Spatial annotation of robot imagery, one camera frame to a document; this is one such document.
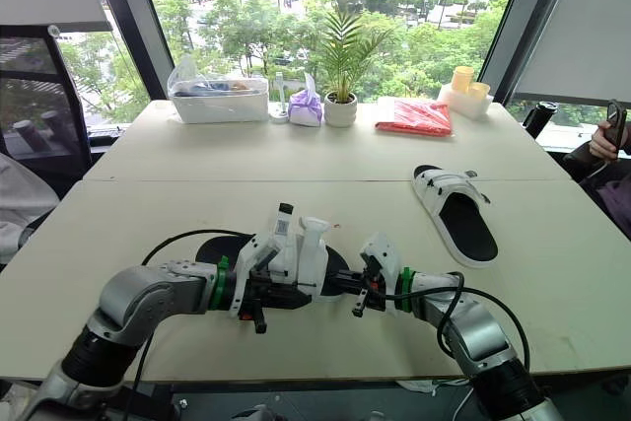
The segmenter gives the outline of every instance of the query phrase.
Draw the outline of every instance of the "green ring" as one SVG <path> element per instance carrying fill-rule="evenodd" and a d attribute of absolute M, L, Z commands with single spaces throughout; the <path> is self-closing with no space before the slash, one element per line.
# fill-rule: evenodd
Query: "green ring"
<path fill-rule="evenodd" d="M 412 281 L 412 272 L 409 267 L 403 268 L 403 274 L 401 275 L 403 281 L 401 282 L 401 294 L 406 294 L 410 292 L 410 283 Z M 401 301 L 401 309 L 406 313 L 410 313 L 412 309 L 410 308 L 410 300 L 404 299 Z"/>
<path fill-rule="evenodd" d="M 215 293 L 213 299 L 210 302 L 209 311 L 214 311 L 219 308 L 221 297 L 224 294 L 224 287 L 226 286 L 226 269 L 228 268 L 228 259 L 223 256 L 219 263 L 217 270 L 217 285 L 215 286 Z"/>

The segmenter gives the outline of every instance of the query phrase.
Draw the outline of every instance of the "black chair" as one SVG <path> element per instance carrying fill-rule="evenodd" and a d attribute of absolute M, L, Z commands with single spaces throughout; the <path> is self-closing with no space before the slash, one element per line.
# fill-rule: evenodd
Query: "black chair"
<path fill-rule="evenodd" d="M 92 164 L 81 101 L 46 26 L 0 26 L 0 152 L 59 197 Z"/>

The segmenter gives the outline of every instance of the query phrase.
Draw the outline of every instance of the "person's hand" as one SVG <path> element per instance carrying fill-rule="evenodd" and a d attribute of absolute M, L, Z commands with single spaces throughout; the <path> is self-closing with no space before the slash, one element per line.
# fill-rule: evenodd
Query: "person's hand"
<path fill-rule="evenodd" d="M 604 131 L 611 127 L 611 124 L 604 120 L 598 124 L 598 130 L 592 135 L 592 141 L 590 142 L 590 153 L 595 157 L 602 158 L 608 162 L 614 162 L 618 159 L 618 150 L 604 138 Z M 622 144 L 626 143 L 629 138 L 627 128 L 624 128 L 622 132 Z"/>

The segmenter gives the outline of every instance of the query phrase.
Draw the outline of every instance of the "white cloth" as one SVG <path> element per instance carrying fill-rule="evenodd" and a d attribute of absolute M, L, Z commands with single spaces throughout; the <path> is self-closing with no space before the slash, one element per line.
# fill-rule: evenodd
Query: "white cloth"
<path fill-rule="evenodd" d="M 18 251 L 24 228 L 58 202 L 48 184 L 0 153 L 0 263 L 8 263 Z"/>

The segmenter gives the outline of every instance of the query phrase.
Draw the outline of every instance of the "white table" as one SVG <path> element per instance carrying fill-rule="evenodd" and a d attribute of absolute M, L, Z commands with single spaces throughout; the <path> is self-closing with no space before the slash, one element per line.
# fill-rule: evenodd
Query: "white table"
<path fill-rule="evenodd" d="M 483 214 L 500 249 L 497 265 L 484 270 L 453 261 L 406 182 L 80 182 L 0 277 L 0 377 L 43 378 L 79 334 L 105 282 L 139 264 L 163 239 L 196 228 L 266 230 L 279 201 L 295 204 L 295 216 L 338 224 L 325 237 L 352 268 L 362 266 L 364 240 L 381 230 L 404 264 L 427 272 L 461 270 L 468 286 L 491 292 L 518 315 L 536 373 L 631 366 L 628 241 L 571 181 L 487 181 L 478 187 L 492 200 Z M 202 241 L 178 242 L 152 263 L 191 258 Z M 339 304 L 266 310 L 265 335 L 224 313 L 173 317 L 157 331 L 144 379 L 458 374 L 428 324 L 371 311 L 358 319 L 352 302 L 345 297 Z M 521 350 L 510 322 L 488 307 Z"/>
<path fill-rule="evenodd" d="M 184 124 L 170 102 L 153 102 L 85 179 L 408 180 L 427 164 L 480 180 L 569 179 L 501 105 L 479 122 L 452 113 L 449 138 L 376 131 L 387 110 L 386 100 L 360 105 L 348 129 Z"/>

